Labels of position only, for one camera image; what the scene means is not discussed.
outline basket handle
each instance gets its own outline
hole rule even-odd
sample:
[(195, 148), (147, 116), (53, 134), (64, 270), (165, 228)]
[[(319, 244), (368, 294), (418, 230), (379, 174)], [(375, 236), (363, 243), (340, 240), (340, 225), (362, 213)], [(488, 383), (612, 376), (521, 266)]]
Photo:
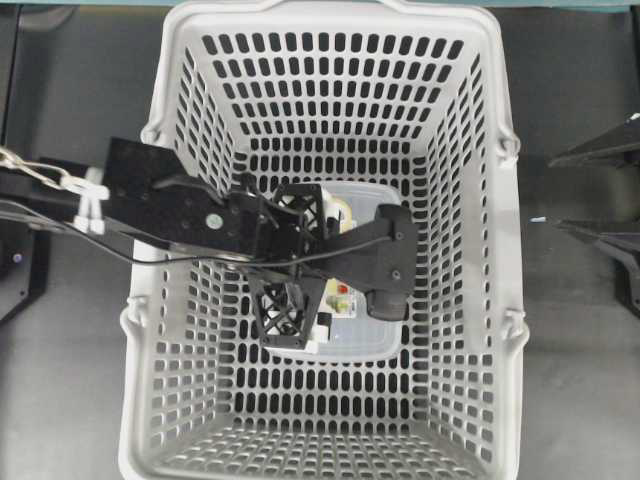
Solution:
[[(223, 3), (225, 6), (229, 6), (229, 11), (234, 12), (263, 12), (270, 8), (276, 7), (281, 3), (288, 2), (290, 0), (261, 0), (258, 2), (229, 2), (228, 4)], [(391, 8), (400, 13), (413, 13), (416, 6), (409, 2), (405, 2), (404, 0), (376, 0), (379, 3)]]

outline black metal bracket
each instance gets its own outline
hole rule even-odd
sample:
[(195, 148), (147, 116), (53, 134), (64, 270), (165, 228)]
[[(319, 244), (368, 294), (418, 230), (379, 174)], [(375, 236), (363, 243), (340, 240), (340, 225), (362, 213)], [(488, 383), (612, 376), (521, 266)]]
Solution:
[[(76, 176), (86, 169), (47, 163)], [(304, 349), (316, 320), (330, 323), (318, 316), (330, 278), (363, 292), (370, 316), (405, 318), (418, 235), (408, 209), (380, 205), (372, 222), (340, 233), (338, 220), (325, 217), (320, 185), (281, 185), (270, 200), (251, 175), (238, 180), (239, 186), (219, 195), (204, 181), (187, 177), (173, 151), (113, 139), (102, 180), (111, 193), (101, 203), (106, 227), (165, 250), (216, 256), (221, 263), (251, 262), (235, 267), (248, 278), (263, 345)], [(57, 222), (72, 221), (79, 204), (76, 195), (6, 170), (0, 170), (0, 197)], [(0, 218), (52, 226), (5, 207), (0, 205)]]
[[(625, 167), (640, 165), (640, 115), (549, 162), (551, 167)], [(556, 224), (620, 262), (628, 272), (632, 311), (640, 316), (640, 222), (562, 220)]]
[(9, 320), (44, 291), (46, 233), (0, 220), (0, 323)]

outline white plastic basket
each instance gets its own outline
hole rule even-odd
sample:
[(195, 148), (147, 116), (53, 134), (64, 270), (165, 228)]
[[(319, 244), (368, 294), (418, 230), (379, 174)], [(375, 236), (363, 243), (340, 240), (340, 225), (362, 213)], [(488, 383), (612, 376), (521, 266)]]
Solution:
[[(220, 2), (168, 15), (142, 138), (226, 191), (395, 187), (420, 228), (397, 358), (279, 359), (246, 283), (135, 267), (120, 466), (127, 479), (513, 479), (523, 321), (499, 27), (468, 7)], [(165, 253), (137, 244), (139, 257)]]

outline gray table surface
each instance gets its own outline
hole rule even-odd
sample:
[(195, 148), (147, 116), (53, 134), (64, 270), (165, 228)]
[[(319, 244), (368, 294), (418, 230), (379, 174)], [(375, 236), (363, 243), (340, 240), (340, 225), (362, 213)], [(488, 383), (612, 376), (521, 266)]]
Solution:
[[(23, 9), (7, 142), (37, 158), (99, 165), (110, 136), (145, 122), (165, 10)], [(519, 163), (525, 307), (522, 480), (636, 479), (640, 320), (598, 252), (531, 217), (640, 216), (637, 170), (548, 170), (545, 157), (639, 107), (632, 18), (498, 10)], [(120, 247), (127, 247), (126, 242)], [(0, 325), (0, 478), (120, 478), (129, 267), (52, 241), (46, 294)]]

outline cable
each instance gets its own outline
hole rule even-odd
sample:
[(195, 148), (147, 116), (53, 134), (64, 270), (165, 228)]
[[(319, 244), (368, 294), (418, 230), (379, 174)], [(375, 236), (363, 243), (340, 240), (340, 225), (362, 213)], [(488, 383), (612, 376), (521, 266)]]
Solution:
[(338, 255), (343, 255), (345, 253), (350, 253), (350, 252), (354, 252), (356, 250), (362, 250), (363, 248), (367, 248), (370, 247), (372, 245), (376, 245), (378, 243), (381, 242), (387, 242), (392, 240), (391, 237), (389, 236), (383, 236), (383, 237), (378, 237), (378, 238), (374, 238), (371, 240), (367, 240), (365, 242), (362, 243), (358, 243), (357, 245), (351, 245), (349, 247), (344, 247), (344, 248), (339, 248), (337, 250), (332, 250), (329, 252), (322, 252), (322, 253), (316, 253), (313, 255), (306, 255), (300, 258), (293, 258), (291, 260), (282, 260), (282, 261), (275, 261), (275, 262), (260, 262), (260, 261), (244, 261), (244, 260), (230, 260), (230, 259), (226, 259), (224, 257), (221, 256), (216, 256), (216, 255), (199, 255), (199, 256), (194, 256), (194, 257), (180, 257), (180, 258), (169, 258), (166, 260), (139, 260), (137, 258), (134, 258), (132, 256), (127, 255), (124, 252), (121, 252), (119, 250), (116, 250), (115, 248), (111, 247), (110, 245), (107, 245), (104, 242), (101, 242), (100, 240), (97, 240), (95, 238), (93, 238), (91, 235), (88, 235), (84, 232), (82, 232), (81, 230), (78, 230), (75, 227), (72, 227), (71, 225), (68, 225), (64, 222), (61, 222), (59, 220), (56, 220), (54, 218), (51, 218), (43, 213), (40, 213), (34, 209), (32, 209), (31, 207), (28, 207), (27, 205), (24, 205), (23, 203), (20, 203), (18, 201), (15, 200), (9, 200), (6, 198), (1, 198), (0, 197), (0, 203), (4, 203), (6, 205), (11, 205), (13, 207), (16, 208), (20, 208), (21, 210), (24, 210), (25, 212), (30, 213), (31, 215), (38, 217), (42, 220), (45, 220), (67, 232), (70, 233), (74, 233), (80, 237), (82, 237), (83, 239), (85, 239), (86, 241), (88, 241), (89, 243), (91, 243), (92, 245), (100, 248), (101, 250), (113, 255), (114, 257), (119, 258), (122, 261), (125, 261), (127, 263), (130, 263), (131, 265), (142, 265), (142, 266), (157, 266), (157, 265), (169, 265), (169, 264), (173, 264), (173, 263), (183, 263), (183, 262), (197, 262), (197, 261), (213, 261), (213, 262), (219, 262), (219, 263), (224, 263), (227, 265), (238, 265), (238, 266), (242, 266), (242, 267), (254, 267), (254, 268), (277, 268), (277, 267), (290, 267), (293, 265), (298, 265), (301, 263), (307, 263), (307, 262), (311, 262), (314, 260), (322, 260), (325, 258), (331, 258), (331, 257), (336, 257)]

